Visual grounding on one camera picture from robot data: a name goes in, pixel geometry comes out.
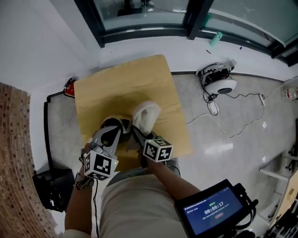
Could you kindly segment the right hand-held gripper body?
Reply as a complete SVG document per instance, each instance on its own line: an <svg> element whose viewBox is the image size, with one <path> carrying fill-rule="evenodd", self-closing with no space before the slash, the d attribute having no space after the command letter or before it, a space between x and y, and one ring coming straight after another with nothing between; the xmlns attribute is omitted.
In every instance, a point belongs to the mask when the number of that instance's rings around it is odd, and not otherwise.
<svg viewBox="0 0 298 238"><path fill-rule="evenodd" d="M146 139L141 143L141 148L140 163L142 168L148 167L148 159L155 163L170 160L174 150L174 146L165 139Z"/></svg>

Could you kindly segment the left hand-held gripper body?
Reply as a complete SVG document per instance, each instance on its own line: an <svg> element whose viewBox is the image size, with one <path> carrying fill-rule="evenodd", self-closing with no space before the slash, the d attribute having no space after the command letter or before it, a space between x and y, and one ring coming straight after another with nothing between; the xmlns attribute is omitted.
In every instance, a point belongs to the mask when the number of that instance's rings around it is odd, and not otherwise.
<svg viewBox="0 0 298 238"><path fill-rule="evenodd" d="M92 150L83 159L84 175L93 179L104 181L115 174L115 169L118 165L116 155L109 155L106 146L100 146L92 142Z"/></svg>

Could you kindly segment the person's left hand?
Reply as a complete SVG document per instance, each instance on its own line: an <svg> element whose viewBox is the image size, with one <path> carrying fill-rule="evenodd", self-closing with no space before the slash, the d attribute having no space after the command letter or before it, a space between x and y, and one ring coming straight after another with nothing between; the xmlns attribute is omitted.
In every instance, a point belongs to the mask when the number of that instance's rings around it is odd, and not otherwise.
<svg viewBox="0 0 298 238"><path fill-rule="evenodd" d="M84 159L92 150L92 143L87 143L84 148L81 149L81 159Z"/></svg>

